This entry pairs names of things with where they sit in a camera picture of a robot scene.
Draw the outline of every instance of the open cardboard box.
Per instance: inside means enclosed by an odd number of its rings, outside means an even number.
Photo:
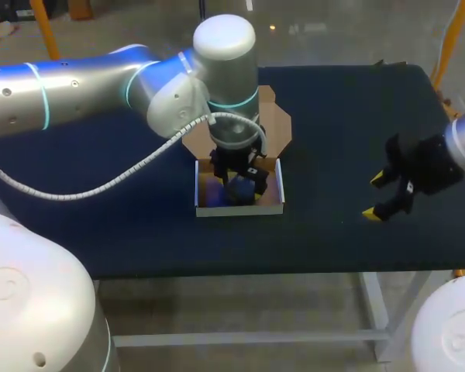
[[[284,210],[284,185],[281,161],[277,156],[291,141],[291,117],[275,103],[271,87],[260,86],[260,124],[267,133],[267,158],[257,159],[255,165],[269,171],[267,190],[254,205],[228,206],[222,198],[222,182],[214,176],[210,152],[215,144],[208,134],[208,123],[198,124],[183,144],[196,157],[195,208],[197,217],[228,215],[279,215]]]

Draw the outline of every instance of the metal table frame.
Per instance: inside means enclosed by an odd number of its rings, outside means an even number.
[[[14,218],[1,201],[0,214]],[[114,336],[113,340],[117,347],[374,341],[377,361],[391,362],[403,352],[417,311],[424,300],[450,278],[450,271],[417,272],[396,312],[389,317],[377,273],[360,273],[371,329],[353,332],[216,332]],[[98,291],[99,281],[94,284]]]

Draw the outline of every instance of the table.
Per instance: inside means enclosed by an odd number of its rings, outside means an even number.
[[[265,67],[260,83],[274,89],[292,119],[293,140],[280,156],[283,215],[195,218],[194,158],[181,145],[84,201],[43,201],[1,181],[0,199],[26,227],[68,248],[94,278],[465,267],[465,181],[433,198],[419,196],[411,215],[389,223],[361,215],[394,192],[369,185],[384,165],[384,141],[403,130],[428,136],[448,122],[420,67]],[[0,139],[0,167],[32,187],[71,193],[107,181],[163,142],[127,110],[90,121]],[[362,274],[370,330],[122,336],[115,343],[374,339],[377,358],[392,360],[423,298],[447,275],[418,273],[388,321],[375,273]]]

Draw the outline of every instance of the concrete floor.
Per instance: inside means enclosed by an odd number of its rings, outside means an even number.
[[[233,12],[254,24],[261,65],[373,64],[406,60],[430,72],[455,0],[208,0],[209,15]],[[98,0],[96,19],[52,21],[63,57],[108,53],[130,43],[162,57],[189,46],[198,0]],[[34,22],[0,41],[0,64],[46,59]],[[443,91],[465,109],[465,28]],[[410,274],[382,274],[393,308]],[[106,281],[100,295],[116,335],[232,330],[355,329],[365,326],[352,274]],[[122,372],[148,370],[412,371],[409,352],[387,366],[369,347],[269,345],[121,350]]]

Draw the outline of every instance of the box flap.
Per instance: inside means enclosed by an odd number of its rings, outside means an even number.
[[[259,87],[260,124],[267,134],[267,156],[277,157],[291,141],[291,117],[275,103],[275,93],[268,85]],[[208,159],[215,143],[208,133],[208,123],[198,124],[183,138],[183,144],[197,159]]]

